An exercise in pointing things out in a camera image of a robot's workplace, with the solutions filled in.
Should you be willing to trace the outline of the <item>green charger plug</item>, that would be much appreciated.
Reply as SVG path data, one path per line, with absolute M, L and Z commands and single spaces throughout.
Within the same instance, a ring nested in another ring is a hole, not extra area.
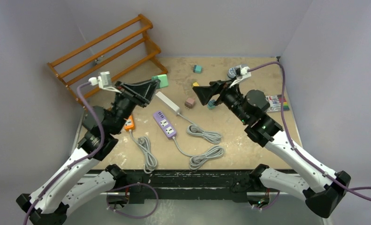
M 169 86 L 167 74 L 156 75 L 151 78 L 152 80 L 159 80 L 157 89 L 162 89 Z

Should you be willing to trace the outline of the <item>purple power strip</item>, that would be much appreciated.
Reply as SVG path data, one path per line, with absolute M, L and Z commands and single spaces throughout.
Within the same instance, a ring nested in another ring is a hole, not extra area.
M 171 140 L 176 135 L 177 132 L 173 125 L 168 121 L 167 117 L 164 115 L 162 111 L 156 111 L 153 114 L 153 117 L 157 123 L 157 125 L 161 128 L 161 130 L 164 132 L 165 136 Z

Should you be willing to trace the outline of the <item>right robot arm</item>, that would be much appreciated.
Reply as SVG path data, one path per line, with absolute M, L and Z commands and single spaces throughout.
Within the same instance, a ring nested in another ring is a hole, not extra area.
M 216 103 L 227 106 L 246 126 L 247 137 L 280 157 L 299 174 L 295 177 L 259 164 L 250 173 L 250 186 L 254 190 L 276 189 L 304 201 L 312 212 L 322 218 L 331 215 L 345 196 L 341 186 L 349 185 L 350 175 L 325 166 L 288 138 L 284 128 L 266 113 L 270 104 L 262 91 L 250 90 L 243 95 L 239 86 L 231 87 L 229 81 L 195 86 L 193 91 L 202 105 L 218 95 Z

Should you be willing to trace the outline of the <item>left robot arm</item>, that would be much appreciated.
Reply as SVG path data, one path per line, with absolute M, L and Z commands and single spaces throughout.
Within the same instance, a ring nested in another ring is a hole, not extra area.
M 24 224 L 61 225 L 78 207 L 103 192 L 120 192 L 141 186 L 141 181 L 130 179 L 117 165 L 107 166 L 91 181 L 79 184 L 79 180 L 110 154 L 119 134 L 135 107 L 146 107 L 152 100 L 159 80 L 147 80 L 134 84 L 117 82 L 105 85 L 91 78 L 87 85 L 113 91 L 115 98 L 111 109 L 90 106 L 83 95 L 79 98 L 87 108 L 83 121 L 86 134 L 77 148 L 60 169 L 40 188 L 30 194 L 21 194 L 16 202 L 25 212 Z

